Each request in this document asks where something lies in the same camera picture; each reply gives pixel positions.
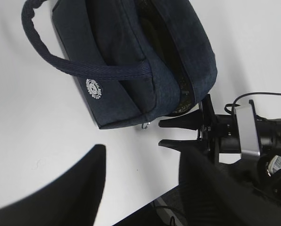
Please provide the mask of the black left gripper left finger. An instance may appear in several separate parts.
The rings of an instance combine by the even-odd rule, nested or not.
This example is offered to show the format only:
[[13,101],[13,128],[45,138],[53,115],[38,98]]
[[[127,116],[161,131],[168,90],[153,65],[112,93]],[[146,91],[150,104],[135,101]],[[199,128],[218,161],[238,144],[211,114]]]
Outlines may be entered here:
[[95,145],[44,188],[0,209],[0,226],[92,226],[106,181],[106,147]]

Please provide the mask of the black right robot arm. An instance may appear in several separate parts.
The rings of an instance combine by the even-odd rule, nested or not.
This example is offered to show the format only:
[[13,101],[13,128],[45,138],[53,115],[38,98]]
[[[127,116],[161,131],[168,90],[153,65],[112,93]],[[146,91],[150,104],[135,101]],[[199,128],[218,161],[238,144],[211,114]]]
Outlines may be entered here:
[[239,160],[258,162],[260,158],[281,156],[281,119],[266,119],[256,113],[254,101],[246,105],[227,104],[226,114],[215,114],[211,96],[199,109],[183,116],[161,120],[161,128],[196,130],[196,140],[162,140],[159,146],[176,150],[195,146],[216,162],[233,164]]

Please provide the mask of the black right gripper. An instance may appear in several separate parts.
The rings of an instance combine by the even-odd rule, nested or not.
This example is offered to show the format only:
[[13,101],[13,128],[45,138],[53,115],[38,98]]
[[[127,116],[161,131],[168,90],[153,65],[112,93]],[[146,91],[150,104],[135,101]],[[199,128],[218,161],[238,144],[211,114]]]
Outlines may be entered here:
[[201,128],[201,140],[170,140],[163,139],[158,145],[177,151],[197,148],[211,162],[237,162],[241,160],[238,128],[231,115],[215,114],[211,95],[208,94],[199,103],[199,110],[191,113],[161,120],[161,128]]

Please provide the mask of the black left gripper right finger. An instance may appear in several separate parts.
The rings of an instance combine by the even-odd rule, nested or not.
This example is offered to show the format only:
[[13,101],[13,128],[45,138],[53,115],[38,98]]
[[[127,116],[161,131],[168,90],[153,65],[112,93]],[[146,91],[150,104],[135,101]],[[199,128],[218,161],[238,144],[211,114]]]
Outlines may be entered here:
[[281,226],[281,208],[221,173],[196,148],[181,151],[179,191],[190,226]]

